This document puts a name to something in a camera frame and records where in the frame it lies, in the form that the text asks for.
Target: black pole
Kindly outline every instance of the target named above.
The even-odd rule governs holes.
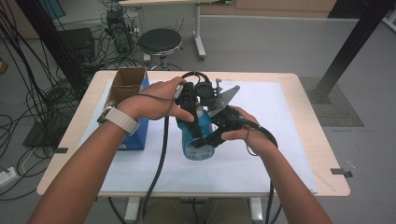
[[[317,87],[309,92],[312,103],[324,104],[329,102],[328,96],[332,88],[385,17],[393,2],[394,0],[374,0],[371,2]]]
[[[44,42],[55,62],[64,72],[71,87],[80,100],[88,88],[87,80],[73,61],[70,52],[66,49],[58,36],[52,19],[41,6],[39,0],[16,0],[21,11],[32,24],[40,39]]]

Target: hand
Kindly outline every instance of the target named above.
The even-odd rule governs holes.
[[[242,109],[238,106],[232,106],[233,109],[238,111],[238,113],[244,118],[250,121],[253,121],[257,124],[259,122],[250,115],[247,111]],[[249,128],[248,126],[244,125],[244,127],[237,131],[230,131],[227,133],[223,133],[221,135],[223,140],[237,140],[242,139],[244,140],[247,145],[253,150],[254,153],[261,155],[263,152],[268,150],[269,148],[276,148],[275,145],[268,139],[268,137],[261,133],[258,130],[253,128]]]
[[[145,95],[136,95],[122,101],[117,108],[134,119],[160,119],[169,115],[192,122],[194,121],[194,116],[188,111],[178,107],[173,101],[173,96],[178,85],[184,82],[186,82],[186,80],[182,77],[174,77],[169,81],[160,81],[151,84],[143,91],[139,92],[166,100],[154,99]]]

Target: blue box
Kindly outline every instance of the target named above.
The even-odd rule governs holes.
[[[145,89],[149,85],[146,67],[119,68],[110,88],[107,101],[121,102]],[[139,127],[134,134],[127,135],[122,141],[119,150],[145,149],[149,119],[139,119]]]

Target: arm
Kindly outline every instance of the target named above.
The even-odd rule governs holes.
[[[172,99],[177,85],[184,82],[175,77],[167,82],[152,84],[145,94]],[[175,103],[146,96],[135,96],[121,102],[117,109],[133,119],[157,119],[166,111],[186,121],[193,116]],[[104,122],[70,158],[44,193],[29,223],[83,223],[102,187],[107,170],[126,132],[110,121]]]
[[[239,107],[235,109],[245,119],[258,121]],[[314,195],[308,190],[303,181],[294,172],[282,153],[270,140],[259,131],[248,128],[224,133],[224,140],[243,139],[248,146],[262,159],[270,176],[277,195],[285,210],[289,223],[332,223],[324,209]]]

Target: desk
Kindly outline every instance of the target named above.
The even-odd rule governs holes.
[[[114,78],[116,71],[100,71],[94,76],[90,87],[87,89],[81,104],[78,107],[76,115],[73,117],[63,140],[59,147],[67,147],[68,150],[64,154],[55,154],[49,164],[49,168],[41,179],[37,192],[43,194],[50,185],[53,178],[59,173],[64,164],[76,152],[81,137],[86,132],[92,117],[92,111],[97,107],[106,84],[109,80]],[[167,80],[175,76],[182,76],[185,72],[154,72],[149,71],[148,77],[151,80]],[[317,196],[347,196],[350,193],[349,186],[342,175],[333,175],[332,168],[339,168],[339,164],[335,159],[332,149],[326,139],[322,128],[318,123],[318,119],[309,103],[300,80],[294,74],[270,74],[270,73],[221,73],[221,72],[205,72],[210,80],[215,78],[223,80],[230,79],[235,81],[260,81],[260,82],[275,82],[279,83],[286,102],[288,104],[292,119],[295,124],[296,131],[300,137],[301,145],[304,149],[304,154],[307,158],[308,164],[312,170],[317,186]],[[263,197],[268,193],[252,192],[245,194],[234,194],[234,197]],[[100,191],[99,196],[120,196],[120,197],[141,197],[145,192],[131,192],[131,191]],[[176,194],[165,192],[153,193],[155,196],[232,196],[230,193],[226,194],[210,194],[199,192],[189,194]]]
[[[206,57],[204,45],[201,40],[200,34],[200,15],[201,15],[201,6],[200,3],[211,3],[216,0],[126,0],[119,1],[120,6],[122,7],[137,7],[139,9],[139,20],[140,26],[142,27],[142,13],[140,8],[143,6],[154,6],[154,5],[168,5],[168,4],[195,4],[195,31],[193,33],[195,45],[198,49],[198,54],[201,59]]]

